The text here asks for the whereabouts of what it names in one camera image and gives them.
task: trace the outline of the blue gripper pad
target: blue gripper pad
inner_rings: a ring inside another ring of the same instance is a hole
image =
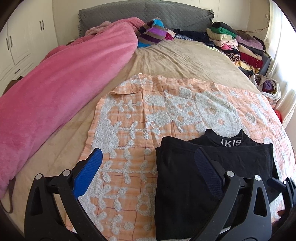
[[[87,163],[74,180],[73,194],[76,199],[85,194],[96,172],[101,166],[103,161],[103,153],[101,149],[96,148],[90,154],[88,160],[85,161],[87,161]]]
[[[212,195],[223,197],[223,180],[209,161],[209,156],[202,148],[195,151],[194,160]]]

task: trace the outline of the white wall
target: white wall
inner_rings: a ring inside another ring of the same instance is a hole
[[[286,127],[286,133],[292,143],[294,150],[296,150],[296,110],[292,115],[289,124]]]
[[[54,24],[59,45],[79,37],[78,10],[117,0],[52,0]],[[171,0],[203,9],[213,9],[213,21],[222,21],[234,29],[246,30],[251,1],[257,0]]]
[[[247,31],[253,31],[267,27],[269,25],[269,21],[266,19],[265,14],[267,14],[269,18],[269,12],[269,0],[251,0],[250,19]],[[249,34],[264,41],[267,34],[267,28],[258,33]]]

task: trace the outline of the white wardrobe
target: white wardrobe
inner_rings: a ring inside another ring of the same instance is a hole
[[[57,46],[52,0],[24,0],[0,32],[0,96]]]

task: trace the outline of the orange and white towel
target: orange and white towel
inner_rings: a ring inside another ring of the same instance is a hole
[[[225,137],[243,129],[256,142],[273,143],[280,180],[296,177],[291,143],[261,94],[197,79],[135,75],[98,102],[80,158],[95,147],[103,151],[103,163],[79,201],[108,240],[156,240],[155,148],[164,136],[190,140],[207,128]],[[271,204],[273,220],[282,208],[279,196]]]

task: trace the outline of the metal screw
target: metal screw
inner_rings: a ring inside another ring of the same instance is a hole
[[[258,176],[258,175],[255,175],[254,177],[255,177],[255,179],[256,179],[257,181],[260,181],[260,180],[261,180],[261,177]]]
[[[232,172],[232,171],[227,171],[226,174],[229,177],[233,177],[234,176],[234,172]]]
[[[42,174],[39,173],[39,174],[37,174],[37,175],[35,176],[35,179],[36,179],[36,180],[39,180],[41,177],[42,177]]]
[[[69,176],[70,175],[70,173],[71,173],[71,171],[70,170],[64,170],[63,171],[63,176]]]

